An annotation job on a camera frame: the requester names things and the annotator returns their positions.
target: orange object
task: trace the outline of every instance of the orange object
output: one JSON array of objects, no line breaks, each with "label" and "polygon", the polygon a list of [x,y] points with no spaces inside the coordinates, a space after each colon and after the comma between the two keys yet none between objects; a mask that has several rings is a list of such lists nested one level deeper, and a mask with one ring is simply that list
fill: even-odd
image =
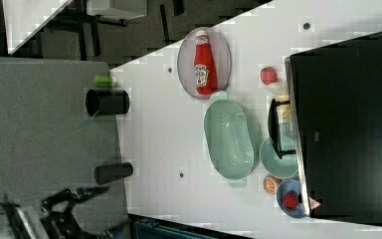
[{"label": "orange object", "polygon": [[207,32],[198,31],[196,41],[194,78],[197,92],[201,95],[212,95],[217,91],[217,76]]},{"label": "orange object", "polygon": [[272,175],[267,175],[263,180],[263,187],[268,194],[275,194],[282,181]]}]

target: white table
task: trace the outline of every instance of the white table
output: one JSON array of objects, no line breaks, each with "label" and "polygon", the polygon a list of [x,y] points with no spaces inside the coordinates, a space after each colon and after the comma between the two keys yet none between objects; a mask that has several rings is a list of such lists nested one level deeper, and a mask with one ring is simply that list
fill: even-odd
[{"label": "white table", "polygon": [[[273,95],[260,69],[274,66],[285,80],[287,56],[382,31],[382,1],[276,0],[214,29],[232,53],[227,93],[257,115],[266,138]],[[231,188],[209,157],[203,129],[209,102],[191,98],[179,82],[180,45],[111,71],[131,97],[130,112],[118,117],[122,158],[135,169],[125,180],[129,213],[252,238],[382,238],[379,227],[285,216],[262,189],[267,172],[261,164],[245,188]]]},{"label": "white table", "polygon": [[50,22],[73,0],[3,0],[8,54]]}]

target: green colander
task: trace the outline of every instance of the green colander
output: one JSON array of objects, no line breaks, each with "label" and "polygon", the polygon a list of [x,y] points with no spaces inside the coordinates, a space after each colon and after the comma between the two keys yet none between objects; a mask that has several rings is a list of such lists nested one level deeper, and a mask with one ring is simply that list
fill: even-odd
[{"label": "green colander", "polygon": [[259,123],[242,104],[228,100],[225,92],[211,100],[204,117],[210,158],[224,177],[242,179],[258,163]]}]

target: green bowl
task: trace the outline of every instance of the green bowl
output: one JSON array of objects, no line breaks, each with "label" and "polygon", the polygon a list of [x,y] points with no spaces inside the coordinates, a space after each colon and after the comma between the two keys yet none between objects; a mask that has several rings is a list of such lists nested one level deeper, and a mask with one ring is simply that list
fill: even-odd
[{"label": "green bowl", "polygon": [[207,109],[204,131],[220,174],[232,180],[250,174],[258,163],[259,124],[242,104],[226,99],[214,102]]},{"label": "green bowl", "polygon": [[[295,150],[294,141],[281,134],[282,150]],[[278,178],[290,178],[297,173],[296,154],[287,154],[280,159],[273,149],[272,141],[268,137],[260,147],[260,158],[263,166],[273,176]]]}]

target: red fruit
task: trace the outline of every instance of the red fruit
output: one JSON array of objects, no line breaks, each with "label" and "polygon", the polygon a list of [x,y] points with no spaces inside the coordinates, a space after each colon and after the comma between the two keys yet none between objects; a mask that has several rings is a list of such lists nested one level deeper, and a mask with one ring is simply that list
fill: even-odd
[{"label": "red fruit", "polygon": [[284,206],[290,210],[295,210],[299,205],[297,195],[294,192],[288,192],[284,197]]},{"label": "red fruit", "polygon": [[262,82],[266,86],[278,80],[278,74],[276,73],[273,67],[267,67],[262,69],[262,72],[260,73],[260,77],[262,78]]}]

